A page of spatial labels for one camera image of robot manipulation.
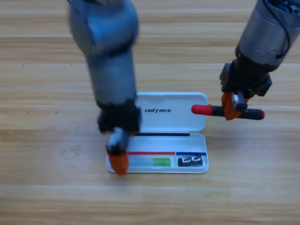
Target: white box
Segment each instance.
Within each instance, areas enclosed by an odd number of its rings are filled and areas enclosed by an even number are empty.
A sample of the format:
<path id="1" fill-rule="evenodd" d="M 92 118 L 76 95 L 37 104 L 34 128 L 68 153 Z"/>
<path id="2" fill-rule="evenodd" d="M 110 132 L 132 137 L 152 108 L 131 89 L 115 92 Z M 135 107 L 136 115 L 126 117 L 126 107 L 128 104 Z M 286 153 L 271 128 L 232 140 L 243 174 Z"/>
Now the white box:
<path id="1" fill-rule="evenodd" d="M 204 173 L 209 168 L 205 137 L 206 116 L 193 114 L 193 105 L 207 105 L 197 92 L 139 92 L 140 134 L 129 141 L 129 173 Z M 179 166 L 182 157 L 201 156 L 201 166 Z M 164 165 L 153 165 L 163 158 Z M 106 157 L 106 168 L 114 172 Z"/>

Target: red stripe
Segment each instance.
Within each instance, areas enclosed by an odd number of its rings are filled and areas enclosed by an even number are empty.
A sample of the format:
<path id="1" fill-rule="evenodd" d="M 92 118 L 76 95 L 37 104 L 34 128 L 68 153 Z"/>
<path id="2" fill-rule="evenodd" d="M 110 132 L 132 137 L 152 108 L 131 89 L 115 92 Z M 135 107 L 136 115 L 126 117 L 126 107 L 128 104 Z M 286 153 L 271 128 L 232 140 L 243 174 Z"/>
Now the red stripe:
<path id="1" fill-rule="evenodd" d="M 175 155 L 175 152 L 171 151 L 130 151 L 128 155 Z"/>

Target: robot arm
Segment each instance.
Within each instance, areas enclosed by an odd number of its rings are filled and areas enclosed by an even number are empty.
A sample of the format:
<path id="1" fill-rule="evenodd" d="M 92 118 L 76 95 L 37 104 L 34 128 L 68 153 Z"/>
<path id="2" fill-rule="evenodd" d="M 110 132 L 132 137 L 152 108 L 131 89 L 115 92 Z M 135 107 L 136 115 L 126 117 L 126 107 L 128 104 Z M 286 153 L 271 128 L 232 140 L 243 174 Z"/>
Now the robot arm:
<path id="1" fill-rule="evenodd" d="M 86 58 L 95 101 L 101 109 L 101 133 L 120 128 L 107 147 L 115 172 L 128 168 L 126 151 L 139 132 L 140 109 L 135 105 L 136 84 L 132 48 L 138 17 L 130 0 L 71 0 L 69 24 L 73 39 Z"/>
<path id="2" fill-rule="evenodd" d="M 279 68 L 299 34 L 300 0 L 257 0 L 236 47 L 236 59 L 221 72 L 224 111 L 216 108 L 216 114 L 232 120 L 248 113 L 248 100 L 267 93 L 272 85 L 269 73 Z M 214 114 L 214 108 L 204 112 L 194 106 L 192 110 Z"/>

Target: black label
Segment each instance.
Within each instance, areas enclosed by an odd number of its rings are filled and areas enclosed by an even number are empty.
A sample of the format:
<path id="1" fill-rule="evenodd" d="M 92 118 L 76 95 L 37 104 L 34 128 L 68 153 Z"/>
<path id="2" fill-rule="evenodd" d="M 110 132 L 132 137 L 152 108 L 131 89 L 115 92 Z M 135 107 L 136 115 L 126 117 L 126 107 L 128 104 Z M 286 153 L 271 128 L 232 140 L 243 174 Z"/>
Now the black label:
<path id="1" fill-rule="evenodd" d="M 145 113 L 170 113 L 172 109 L 145 109 Z"/>

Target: marker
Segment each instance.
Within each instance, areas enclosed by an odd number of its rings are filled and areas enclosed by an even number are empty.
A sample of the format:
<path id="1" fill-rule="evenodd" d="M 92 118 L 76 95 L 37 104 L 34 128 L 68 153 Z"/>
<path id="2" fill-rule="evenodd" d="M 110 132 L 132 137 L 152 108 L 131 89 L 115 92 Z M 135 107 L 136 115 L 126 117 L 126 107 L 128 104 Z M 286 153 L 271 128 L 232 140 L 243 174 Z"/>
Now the marker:
<path id="1" fill-rule="evenodd" d="M 224 108 L 215 105 L 193 105 L 192 113 L 205 116 L 225 117 Z M 240 116 L 240 119 L 263 120 L 264 111 L 260 109 L 246 109 Z"/>

